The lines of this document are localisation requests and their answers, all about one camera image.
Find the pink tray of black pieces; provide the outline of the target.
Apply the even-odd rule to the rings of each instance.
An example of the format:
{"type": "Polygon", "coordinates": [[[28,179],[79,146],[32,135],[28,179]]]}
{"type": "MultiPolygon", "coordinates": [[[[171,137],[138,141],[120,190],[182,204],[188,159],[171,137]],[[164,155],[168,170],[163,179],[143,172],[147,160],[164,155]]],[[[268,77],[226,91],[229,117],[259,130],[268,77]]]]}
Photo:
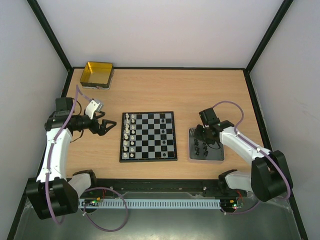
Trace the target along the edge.
{"type": "Polygon", "coordinates": [[[225,160],[224,147],[219,143],[207,144],[195,138],[196,129],[188,130],[188,158],[192,163],[222,163],[225,160]]]}

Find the black and grey chessboard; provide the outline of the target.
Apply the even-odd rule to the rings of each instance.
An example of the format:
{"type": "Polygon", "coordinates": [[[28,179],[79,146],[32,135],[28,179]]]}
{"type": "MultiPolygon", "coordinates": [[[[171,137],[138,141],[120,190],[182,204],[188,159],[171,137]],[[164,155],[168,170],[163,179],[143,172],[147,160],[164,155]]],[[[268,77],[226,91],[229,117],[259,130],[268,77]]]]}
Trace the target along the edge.
{"type": "Polygon", "coordinates": [[[121,119],[119,162],[177,161],[173,111],[124,112],[121,119]]]}

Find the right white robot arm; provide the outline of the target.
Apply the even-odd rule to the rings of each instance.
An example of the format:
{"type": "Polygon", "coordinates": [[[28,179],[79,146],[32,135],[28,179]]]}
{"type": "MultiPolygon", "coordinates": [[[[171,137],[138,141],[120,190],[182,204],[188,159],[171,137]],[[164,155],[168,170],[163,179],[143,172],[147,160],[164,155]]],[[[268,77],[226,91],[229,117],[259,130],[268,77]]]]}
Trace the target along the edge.
{"type": "Polygon", "coordinates": [[[219,151],[228,147],[250,165],[250,172],[236,169],[219,175],[218,191],[229,196],[235,190],[252,192],[260,201],[267,202],[285,195],[291,196],[293,183],[285,155],[257,145],[237,130],[228,120],[221,121],[212,108],[199,112],[201,124],[195,128],[194,139],[219,151]]]}

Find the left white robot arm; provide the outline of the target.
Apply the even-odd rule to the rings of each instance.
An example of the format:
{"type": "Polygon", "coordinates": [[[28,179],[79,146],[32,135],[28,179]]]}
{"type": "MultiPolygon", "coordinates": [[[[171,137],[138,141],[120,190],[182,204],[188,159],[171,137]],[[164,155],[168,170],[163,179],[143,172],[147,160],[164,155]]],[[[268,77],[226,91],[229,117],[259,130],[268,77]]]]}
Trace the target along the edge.
{"type": "Polygon", "coordinates": [[[74,114],[79,105],[72,97],[57,98],[55,111],[44,125],[47,144],[42,167],[36,180],[26,187],[26,195],[41,220],[55,220],[75,213],[80,196],[97,184],[91,169],[78,171],[67,180],[68,150],[73,133],[90,130],[92,134],[104,136],[117,124],[104,119],[103,103],[98,99],[90,99],[83,113],[74,114]]]}

